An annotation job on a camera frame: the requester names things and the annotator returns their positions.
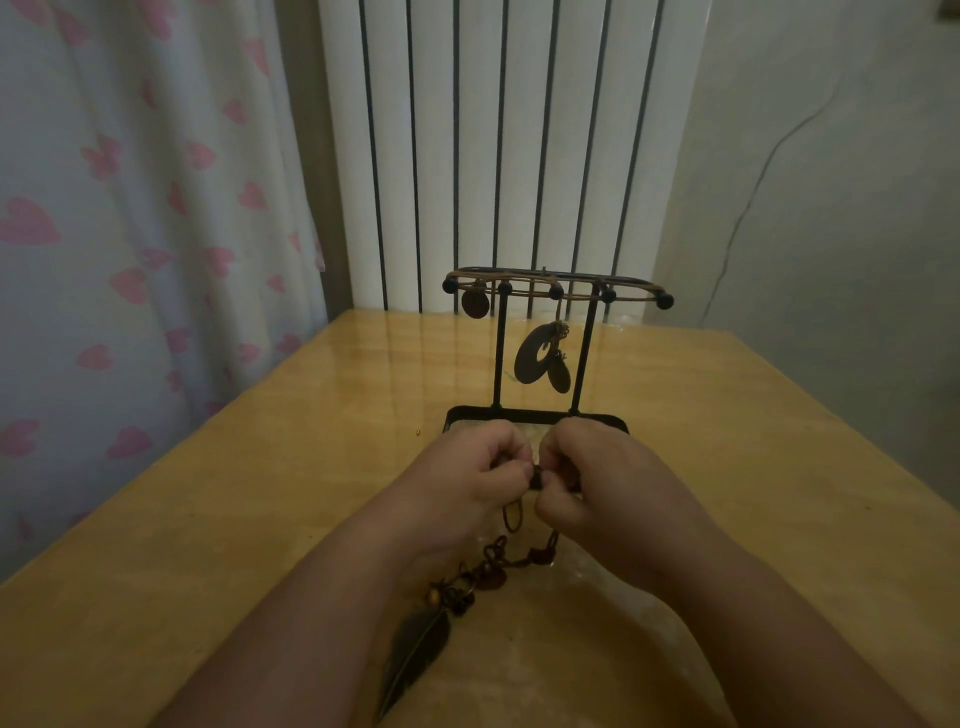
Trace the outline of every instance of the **pink heart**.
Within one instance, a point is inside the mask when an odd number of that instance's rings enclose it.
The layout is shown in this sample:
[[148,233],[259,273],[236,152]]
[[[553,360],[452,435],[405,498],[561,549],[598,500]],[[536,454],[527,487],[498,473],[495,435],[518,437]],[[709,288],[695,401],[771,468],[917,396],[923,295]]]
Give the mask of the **pink heart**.
[[243,110],[243,104],[240,103],[240,99],[230,99],[224,104],[221,111],[224,113],[224,116],[234,124],[243,126],[247,123],[247,114]]
[[171,328],[163,335],[167,337],[167,346],[172,353],[184,353],[186,351],[186,340],[190,338],[189,328]]
[[236,260],[236,255],[233,254],[230,248],[221,248],[219,246],[204,248],[204,257],[206,258],[206,264],[210,266],[213,275],[218,279],[227,277],[230,272],[230,263]]
[[263,190],[254,182],[247,182],[243,185],[243,192],[237,195],[240,205],[247,209],[264,209],[267,201],[263,197]]
[[258,37],[247,38],[243,41],[243,49],[247,52],[247,55],[251,57],[252,61],[256,63],[256,67],[260,69],[260,73],[270,78],[270,68],[267,67],[267,51],[263,47],[263,40]]
[[52,10],[54,18],[57,20],[57,30],[60,31],[67,45],[83,45],[85,41],[90,40],[90,31],[79,17],[72,12],[62,11],[59,8],[53,8]]
[[150,449],[154,441],[150,435],[139,427],[124,427],[117,432],[117,439],[107,448],[107,457],[110,460],[122,460],[125,457],[136,455],[145,449]]
[[105,180],[120,170],[118,160],[123,153],[123,147],[116,139],[103,134],[97,134],[97,145],[100,147],[99,151],[83,147],[80,153],[90,165],[88,170],[90,177],[94,180]]
[[140,84],[140,98],[143,103],[151,109],[156,109],[156,98],[154,97],[154,83],[150,79],[144,79]]
[[190,166],[196,170],[202,171],[217,160],[214,151],[199,141],[188,141],[184,146],[187,156],[190,157]]
[[39,429],[40,423],[37,420],[17,420],[0,429],[0,455],[7,455],[7,457],[29,455],[36,449],[36,443],[28,440],[27,436]]
[[167,372],[166,380],[167,384],[170,385],[170,391],[174,394],[183,391],[183,375],[177,370]]
[[47,24],[47,9],[41,0],[10,0],[10,4],[34,25],[42,28]]
[[110,288],[123,296],[130,303],[146,303],[147,274],[139,268],[125,268],[120,273],[114,273],[109,278]]
[[180,185],[176,182],[170,182],[170,191],[167,193],[167,205],[181,215],[186,214],[186,203],[183,201],[183,193],[180,191]]
[[292,333],[283,334],[283,339],[276,344],[276,350],[285,354],[292,354],[300,348],[300,337]]
[[95,344],[89,349],[84,349],[77,357],[77,366],[84,369],[92,369],[94,372],[102,372],[113,366],[113,359],[110,358],[110,349],[106,344]]
[[16,514],[16,539],[21,544],[34,539],[34,527],[22,513]]
[[286,293],[287,287],[283,284],[283,276],[277,273],[267,279],[267,285],[273,288],[277,293]]
[[7,202],[9,217],[0,218],[0,240],[14,245],[60,242],[60,232],[43,207],[25,197]]
[[240,361],[244,364],[256,361],[256,358],[260,355],[260,347],[256,344],[240,344],[237,350],[240,352]]
[[174,4],[170,0],[136,0],[136,6],[150,32],[161,40],[169,40],[172,31],[167,18],[177,15]]
[[160,270],[160,268],[174,259],[172,255],[166,251],[162,251],[160,248],[146,248],[140,251],[140,256],[143,258],[144,265],[152,271]]

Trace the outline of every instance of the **hand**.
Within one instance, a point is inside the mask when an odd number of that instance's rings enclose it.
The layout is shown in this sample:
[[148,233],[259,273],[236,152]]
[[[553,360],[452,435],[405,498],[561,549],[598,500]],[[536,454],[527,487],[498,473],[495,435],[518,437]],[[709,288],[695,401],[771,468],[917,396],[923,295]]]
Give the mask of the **hand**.
[[[540,443],[540,466],[537,515],[652,594],[732,543],[663,461],[618,429],[562,420]],[[578,478],[582,499],[568,492]]]
[[374,502],[421,555],[472,536],[527,491],[533,473],[530,442],[513,424],[492,420],[438,437]]

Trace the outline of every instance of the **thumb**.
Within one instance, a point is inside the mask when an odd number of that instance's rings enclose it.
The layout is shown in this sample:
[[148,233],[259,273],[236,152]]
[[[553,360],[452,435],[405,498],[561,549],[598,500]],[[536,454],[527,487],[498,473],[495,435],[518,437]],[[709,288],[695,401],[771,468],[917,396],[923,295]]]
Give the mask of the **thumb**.
[[497,505],[512,503],[527,492],[533,476],[533,463],[525,460],[510,460],[487,473],[480,473],[484,498]]
[[586,524],[587,507],[566,489],[564,481],[553,471],[543,471],[540,480],[543,490],[537,495],[534,510],[541,521],[575,539]]

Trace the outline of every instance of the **earring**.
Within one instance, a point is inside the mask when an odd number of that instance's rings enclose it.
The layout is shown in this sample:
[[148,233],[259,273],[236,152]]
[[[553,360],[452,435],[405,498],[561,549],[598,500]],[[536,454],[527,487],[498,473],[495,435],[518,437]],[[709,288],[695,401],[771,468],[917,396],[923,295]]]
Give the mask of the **earring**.
[[460,298],[464,313],[471,319],[482,319],[490,313],[490,299],[487,298],[487,284],[475,280]]
[[557,349],[551,357],[546,373],[550,377],[553,388],[565,395],[570,391],[570,371],[566,368],[566,354]]
[[[570,373],[566,370],[564,364],[564,355],[560,351],[560,340],[569,332],[569,327],[562,321],[552,321],[549,324],[543,324],[536,327],[523,340],[520,348],[516,351],[514,360],[514,375],[521,384],[533,384],[540,377],[556,370],[556,374],[550,375],[550,383],[553,384],[561,394],[570,388]],[[542,350],[548,349],[543,359],[539,358]],[[564,374],[566,379],[565,389],[563,387]]]

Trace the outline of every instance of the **white curtain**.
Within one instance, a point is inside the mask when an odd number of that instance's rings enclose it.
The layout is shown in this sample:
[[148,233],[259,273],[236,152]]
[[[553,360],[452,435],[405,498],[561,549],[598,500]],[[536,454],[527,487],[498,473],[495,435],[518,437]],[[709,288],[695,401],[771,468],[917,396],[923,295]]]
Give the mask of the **white curtain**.
[[269,0],[0,0],[0,578],[326,323]]

